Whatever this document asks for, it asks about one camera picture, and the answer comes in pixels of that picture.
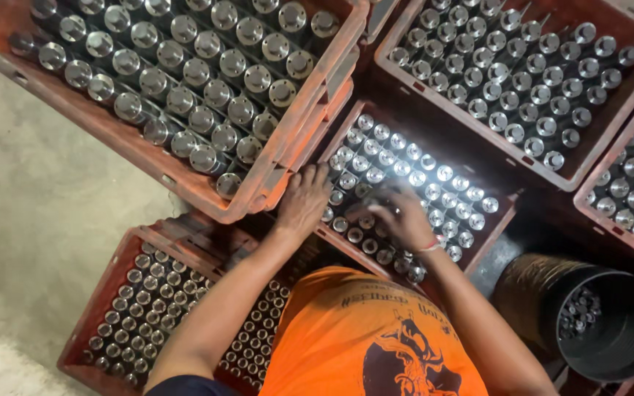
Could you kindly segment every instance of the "shiny metal cap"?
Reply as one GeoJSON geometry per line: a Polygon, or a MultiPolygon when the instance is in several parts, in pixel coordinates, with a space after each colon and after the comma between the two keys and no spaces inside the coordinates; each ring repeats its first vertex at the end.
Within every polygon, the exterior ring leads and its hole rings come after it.
{"type": "Polygon", "coordinates": [[[114,92],[114,80],[106,74],[97,74],[90,79],[87,85],[87,94],[98,102],[110,99],[114,92]]]}
{"type": "Polygon", "coordinates": [[[171,142],[175,131],[170,122],[156,118],[146,123],[143,128],[143,138],[154,146],[165,146],[171,142]]]}
{"type": "Polygon", "coordinates": [[[50,71],[62,70],[66,63],[71,61],[68,59],[65,49],[54,42],[49,42],[41,47],[38,52],[38,60],[41,66],[50,71]]]}
{"type": "Polygon", "coordinates": [[[530,73],[521,71],[513,75],[513,88],[518,92],[527,92],[533,87],[533,78],[530,73]]]}
{"type": "Polygon", "coordinates": [[[180,158],[188,158],[198,145],[197,137],[190,131],[180,131],[172,137],[172,153],[180,158]]]}
{"type": "Polygon", "coordinates": [[[481,47],[473,52],[473,64],[476,67],[488,69],[491,63],[493,63],[493,52],[490,49],[481,47]]]}
{"type": "Polygon", "coordinates": [[[217,163],[217,151],[207,144],[198,144],[189,153],[189,163],[196,171],[209,173],[217,163]]]}
{"type": "Polygon", "coordinates": [[[427,80],[427,84],[439,93],[449,89],[449,79],[447,75],[440,72],[432,73],[427,80]]]}
{"type": "Polygon", "coordinates": [[[472,99],[469,102],[469,114],[477,120],[488,118],[488,104],[482,99],[472,99]]]}
{"type": "Polygon", "coordinates": [[[573,36],[579,44],[590,44],[596,37],[596,25],[591,22],[582,23],[576,27],[573,36]]]}
{"type": "Polygon", "coordinates": [[[540,51],[544,55],[551,55],[559,50],[559,36],[555,33],[547,33],[540,38],[540,51]]]}
{"type": "Polygon", "coordinates": [[[297,88],[289,80],[276,80],[269,89],[269,99],[275,107],[290,106],[296,95],[297,88]]]}
{"type": "Polygon", "coordinates": [[[253,136],[247,136],[239,140],[236,147],[236,157],[244,164],[253,164],[258,159],[263,145],[253,136]]]}
{"type": "Polygon", "coordinates": [[[440,165],[437,168],[437,179],[440,182],[447,182],[453,176],[453,169],[447,165],[440,165]]]}
{"type": "Polygon", "coordinates": [[[75,88],[85,88],[92,79],[92,68],[82,60],[73,60],[65,67],[65,80],[75,88]]]}
{"type": "Polygon", "coordinates": [[[469,217],[469,227],[474,231],[480,231],[485,227],[486,219],[481,213],[474,213],[469,217]]]}
{"type": "Polygon", "coordinates": [[[111,64],[120,75],[131,76],[141,68],[141,58],[133,50],[125,48],[114,53],[111,64]]]}
{"type": "Polygon", "coordinates": [[[185,114],[197,104],[192,91],[183,86],[172,88],[165,101],[168,103],[168,108],[177,114],[185,114]]]}
{"type": "Polygon", "coordinates": [[[280,27],[288,33],[300,31],[307,24],[305,8],[297,1],[284,4],[277,13],[280,27]]]}
{"type": "Polygon", "coordinates": [[[252,16],[243,18],[236,26],[236,38],[246,47],[258,44],[264,34],[263,24],[252,16]]]}
{"type": "Polygon", "coordinates": [[[634,224],[634,215],[630,212],[629,209],[623,209],[616,213],[615,218],[613,219],[621,228],[625,230],[629,230],[633,227],[634,224]]]}
{"type": "Polygon", "coordinates": [[[224,45],[215,32],[205,30],[197,35],[197,39],[194,41],[194,50],[200,58],[211,59],[224,50],[224,45]]]}
{"type": "Polygon", "coordinates": [[[630,192],[630,185],[625,179],[615,179],[608,191],[615,198],[624,198],[630,192]]]}
{"type": "Polygon", "coordinates": [[[504,113],[496,112],[488,118],[488,126],[495,132],[503,132],[508,127],[508,117],[504,113]]]}
{"type": "Polygon", "coordinates": [[[444,22],[437,28],[437,38],[444,44],[448,44],[456,39],[456,26],[451,22],[444,22]]]}
{"type": "Polygon", "coordinates": [[[232,96],[231,89],[222,80],[212,80],[204,86],[204,101],[214,108],[224,107],[232,96]]]}
{"type": "Polygon", "coordinates": [[[236,173],[225,173],[217,179],[217,193],[224,199],[232,199],[239,191],[242,181],[236,173]]]}
{"type": "Polygon", "coordinates": [[[571,112],[571,119],[579,128],[586,128],[588,125],[591,125],[591,121],[593,121],[593,117],[591,116],[591,112],[588,109],[583,107],[578,107],[571,112]]]}
{"type": "Polygon", "coordinates": [[[219,68],[228,77],[240,77],[247,65],[246,57],[238,49],[228,49],[219,58],[219,68]]]}
{"type": "Polygon", "coordinates": [[[556,172],[564,166],[564,156],[558,151],[549,151],[544,156],[543,164],[547,168],[556,172]]]}
{"type": "Polygon", "coordinates": [[[508,124],[504,136],[508,142],[520,144],[525,139],[525,129],[520,124],[508,124]]]}
{"type": "Polygon", "coordinates": [[[567,129],[561,133],[561,143],[570,149],[573,149],[579,145],[581,136],[579,132],[574,129],[567,129]]]}
{"type": "Polygon", "coordinates": [[[232,30],[239,21],[239,14],[231,1],[221,0],[212,7],[211,18],[217,29],[232,30]]]}
{"type": "Polygon", "coordinates": [[[166,40],[158,45],[156,56],[163,66],[178,67],[185,59],[185,52],[177,41],[166,40]]]}
{"type": "Polygon", "coordinates": [[[325,39],[337,34],[339,18],[329,11],[320,10],[312,17],[310,25],[315,36],[325,39]]]}
{"type": "Polygon", "coordinates": [[[66,16],[60,21],[60,36],[65,41],[78,42],[87,35],[87,24],[77,15],[66,16]]]}
{"type": "Polygon", "coordinates": [[[212,131],[212,146],[219,151],[233,151],[240,135],[232,125],[222,124],[212,131]]]}
{"type": "Polygon", "coordinates": [[[525,140],[524,148],[527,155],[537,158],[544,153],[544,142],[538,137],[530,137],[525,140]]]}
{"type": "Polygon", "coordinates": [[[211,69],[207,62],[199,58],[192,58],[182,67],[185,82],[193,87],[202,87],[211,78],[211,69]]]}
{"type": "Polygon", "coordinates": [[[229,119],[237,125],[249,125],[256,116],[256,106],[245,96],[237,96],[229,101],[229,119]]]}
{"type": "Polygon", "coordinates": [[[207,106],[195,106],[187,116],[189,127],[202,135],[212,132],[212,128],[220,122],[215,112],[207,106]]]}
{"type": "Polygon", "coordinates": [[[261,50],[267,60],[276,62],[287,58],[290,51],[290,44],[282,34],[271,33],[263,39],[261,50]]]}
{"type": "Polygon", "coordinates": [[[87,35],[85,43],[87,52],[95,58],[108,56],[114,50],[114,40],[107,32],[92,32],[87,35]]]}
{"type": "Polygon", "coordinates": [[[131,41],[138,48],[151,48],[159,40],[158,29],[151,22],[138,22],[131,27],[131,41]]]}
{"type": "Polygon", "coordinates": [[[575,61],[581,57],[581,46],[575,41],[568,41],[559,49],[561,56],[567,61],[575,61]]]}
{"type": "Polygon", "coordinates": [[[610,217],[616,212],[616,203],[611,197],[601,198],[596,203],[596,210],[601,212],[605,217],[610,217]]]}
{"type": "Polygon", "coordinates": [[[267,141],[277,128],[277,118],[270,113],[261,113],[254,118],[251,131],[264,141],[267,141]]]}
{"type": "MultiPolygon", "coordinates": [[[[437,199],[440,198],[440,195],[442,195],[442,188],[441,188],[441,186],[439,184],[436,184],[436,183],[427,184],[427,187],[425,187],[425,197],[428,200],[436,201],[437,199]]],[[[441,226],[442,223],[444,223],[444,221],[445,221],[445,215],[442,213],[442,222],[439,223],[439,224],[433,224],[433,226],[441,226]]]]}
{"type": "Polygon", "coordinates": [[[187,15],[176,16],[171,22],[172,38],[181,44],[192,43],[198,31],[197,22],[187,15]]]}
{"type": "Polygon", "coordinates": [[[530,92],[530,98],[537,106],[547,104],[551,99],[551,90],[546,85],[536,85],[530,92]]]}

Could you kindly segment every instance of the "gray floor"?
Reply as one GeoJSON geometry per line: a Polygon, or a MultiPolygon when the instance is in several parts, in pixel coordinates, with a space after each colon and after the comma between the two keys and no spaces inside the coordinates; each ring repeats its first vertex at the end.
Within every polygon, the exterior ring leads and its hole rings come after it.
{"type": "Polygon", "coordinates": [[[53,370],[124,231],[179,208],[0,75],[0,336],[53,370]]]}

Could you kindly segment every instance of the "metal part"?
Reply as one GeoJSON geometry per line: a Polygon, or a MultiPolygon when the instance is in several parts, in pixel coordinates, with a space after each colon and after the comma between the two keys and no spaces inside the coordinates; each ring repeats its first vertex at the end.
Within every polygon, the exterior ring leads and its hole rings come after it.
{"type": "Polygon", "coordinates": [[[190,151],[189,163],[193,169],[209,176],[220,176],[228,167],[228,160],[207,144],[199,144],[190,151]]]}
{"type": "Polygon", "coordinates": [[[172,88],[170,92],[168,92],[165,102],[168,104],[168,110],[179,116],[187,116],[197,105],[195,95],[184,86],[172,88]]]}
{"type": "Polygon", "coordinates": [[[504,113],[493,113],[488,119],[488,126],[495,132],[503,132],[508,126],[508,117],[504,113]]]}
{"type": "Polygon", "coordinates": [[[540,38],[538,48],[544,55],[552,55],[559,50],[561,42],[555,33],[547,33],[540,38]]]}
{"type": "Polygon", "coordinates": [[[543,164],[556,172],[564,166],[564,156],[558,151],[549,151],[544,156],[543,164]]]}
{"type": "Polygon", "coordinates": [[[520,144],[525,139],[525,130],[520,124],[508,124],[505,128],[504,136],[512,144],[520,144]]]}
{"type": "Polygon", "coordinates": [[[125,92],[116,98],[114,112],[122,120],[135,125],[145,125],[146,122],[160,116],[160,111],[141,96],[131,92],[125,92]]]}
{"type": "Polygon", "coordinates": [[[197,39],[194,41],[194,49],[199,58],[204,59],[214,67],[219,67],[219,60],[225,47],[215,32],[205,30],[198,33],[197,39]]]}
{"type": "Polygon", "coordinates": [[[219,31],[230,31],[239,21],[236,6],[228,0],[218,1],[212,6],[212,25],[219,31]]]}
{"type": "Polygon", "coordinates": [[[437,28],[437,39],[443,44],[448,44],[456,39],[456,26],[451,22],[444,22],[437,28]]]}
{"type": "Polygon", "coordinates": [[[222,80],[212,80],[204,87],[204,101],[219,111],[226,111],[233,97],[233,90],[222,80]]]}
{"type": "Polygon", "coordinates": [[[544,153],[544,142],[538,137],[530,137],[525,140],[525,153],[533,158],[537,158],[544,153]]]}
{"type": "Polygon", "coordinates": [[[610,217],[616,212],[616,203],[613,201],[613,198],[605,197],[596,203],[596,209],[605,217],[610,217]]]}
{"type": "Polygon", "coordinates": [[[413,265],[410,267],[410,270],[407,273],[407,280],[410,283],[417,285],[418,283],[425,280],[425,274],[427,274],[425,268],[422,268],[418,265],[413,265]]]}
{"type": "Polygon", "coordinates": [[[38,61],[41,66],[56,73],[62,73],[65,65],[73,59],[71,52],[54,42],[48,42],[38,52],[38,61]]]}
{"type": "Polygon", "coordinates": [[[143,95],[149,96],[161,104],[165,104],[168,93],[177,86],[163,70],[157,67],[143,70],[139,77],[139,84],[143,95]]]}

